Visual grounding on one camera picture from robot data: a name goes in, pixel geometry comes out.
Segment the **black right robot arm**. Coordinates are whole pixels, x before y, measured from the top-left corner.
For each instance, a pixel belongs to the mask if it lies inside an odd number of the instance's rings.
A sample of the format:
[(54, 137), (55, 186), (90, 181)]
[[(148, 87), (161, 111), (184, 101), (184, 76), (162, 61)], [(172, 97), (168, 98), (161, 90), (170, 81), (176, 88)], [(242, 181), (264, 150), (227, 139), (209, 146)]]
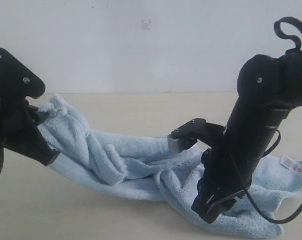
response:
[(231, 209), (281, 122), (302, 106), (302, 50), (279, 58), (255, 55), (241, 68), (238, 99), (219, 142), (202, 155), (204, 174), (192, 210), (206, 223)]

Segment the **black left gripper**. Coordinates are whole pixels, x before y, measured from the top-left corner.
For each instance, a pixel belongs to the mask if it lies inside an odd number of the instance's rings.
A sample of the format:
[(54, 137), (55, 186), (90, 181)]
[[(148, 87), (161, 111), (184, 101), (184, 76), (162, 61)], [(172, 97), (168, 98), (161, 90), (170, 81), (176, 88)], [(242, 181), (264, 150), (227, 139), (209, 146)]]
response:
[(8, 102), (0, 98), (0, 155), (7, 148), (44, 166), (51, 165), (60, 152), (49, 147), (38, 129), (48, 117), (27, 99)]

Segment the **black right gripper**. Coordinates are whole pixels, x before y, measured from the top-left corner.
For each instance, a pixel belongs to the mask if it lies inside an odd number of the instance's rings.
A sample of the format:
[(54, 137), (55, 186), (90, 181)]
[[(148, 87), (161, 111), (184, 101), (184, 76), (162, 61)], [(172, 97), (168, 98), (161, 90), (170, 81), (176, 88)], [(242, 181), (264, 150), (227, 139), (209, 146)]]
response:
[(198, 215), (207, 214), (207, 223), (211, 224), (234, 205), (236, 197), (243, 196), (243, 188), (225, 146), (224, 134), (219, 145), (209, 146), (203, 152), (201, 163), (204, 173), (191, 208)]

